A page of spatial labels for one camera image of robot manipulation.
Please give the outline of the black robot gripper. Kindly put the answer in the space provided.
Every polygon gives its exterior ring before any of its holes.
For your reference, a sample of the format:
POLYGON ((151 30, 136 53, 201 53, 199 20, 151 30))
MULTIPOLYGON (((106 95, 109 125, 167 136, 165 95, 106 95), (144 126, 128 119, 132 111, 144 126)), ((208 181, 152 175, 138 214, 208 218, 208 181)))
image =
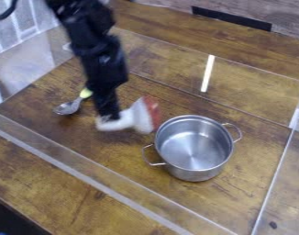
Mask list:
POLYGON ((126 82, 125 55, 120 39, 110 34, 114 20, 105 0, 45 0, 70 41, 86 75, 86 87, 97 116, 104 120, 120 118, 114 89, 126 82))

